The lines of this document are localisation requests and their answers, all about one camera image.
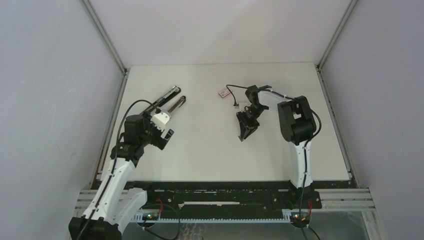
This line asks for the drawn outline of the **black stapler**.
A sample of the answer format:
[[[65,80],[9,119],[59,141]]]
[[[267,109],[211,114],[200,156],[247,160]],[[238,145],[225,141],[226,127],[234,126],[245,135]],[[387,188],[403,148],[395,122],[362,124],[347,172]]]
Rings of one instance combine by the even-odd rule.
[[[174,85],[171,89],[169,89],[165,94],[159,97],[156,101],[152,103],[151,106],[147,107],[144,112],[151,113],[154,109],[162,107],[167,102],[169,102],[172,98],[177,96],[181,92],[181,88],[179,86]]]

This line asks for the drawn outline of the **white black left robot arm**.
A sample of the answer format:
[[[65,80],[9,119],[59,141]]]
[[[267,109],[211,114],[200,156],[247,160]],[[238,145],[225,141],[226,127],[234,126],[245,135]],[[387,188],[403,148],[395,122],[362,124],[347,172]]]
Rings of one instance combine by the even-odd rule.
[[[129,178],[148,145],[163,150],[173,135],[166,129],[171,114],[161,111],[126,116],[118,142],[111,150],[111,160],[105,179],[93,200],[80,217],[73,217],[68,225],[73,240],[120,240],[130,220],[141,208],[149,209],[157,196],[148,189],[131,188],[120,200]]]

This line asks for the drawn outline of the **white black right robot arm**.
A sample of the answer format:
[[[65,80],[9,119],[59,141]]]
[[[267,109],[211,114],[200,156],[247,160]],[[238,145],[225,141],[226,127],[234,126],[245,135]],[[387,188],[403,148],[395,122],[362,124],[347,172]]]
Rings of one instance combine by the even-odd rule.
[[[309,201],[308,193],[302,188],[313,183],[310,173],[310,150],[312,139],[321,130],[316,120],[321,124],[321,119],[303,95],[290,97],[272,90],[269,85],[246,87],[245,95],[250,105],[236,113],[240,141],[246,140],[258,129],[258,118],[265,110],[272,109],[278,113],[280,132],[283,139],[289,143],[292,161],[290,184],[295,191],[289,194],[289,203],[295,208],[302,208]]]

